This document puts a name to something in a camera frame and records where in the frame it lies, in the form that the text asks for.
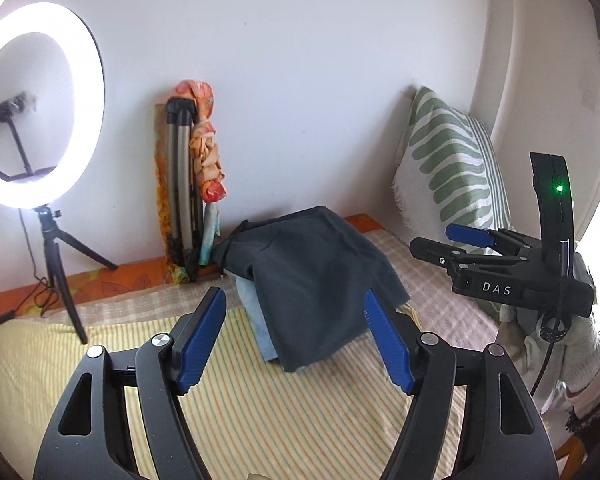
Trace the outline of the right hand white glove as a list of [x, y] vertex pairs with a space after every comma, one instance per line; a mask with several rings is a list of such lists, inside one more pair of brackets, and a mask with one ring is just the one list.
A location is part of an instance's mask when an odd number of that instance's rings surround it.
[[521, 326], [522, 315], [501, 307], [496, 342], [514, 362], [540, 413], [571, 408], [567, 390], [585, 388], [600, 369], [600, 334], [592, 318], [574, 316], [567, 335], [549, 344], [540, 335], [541, 322]]

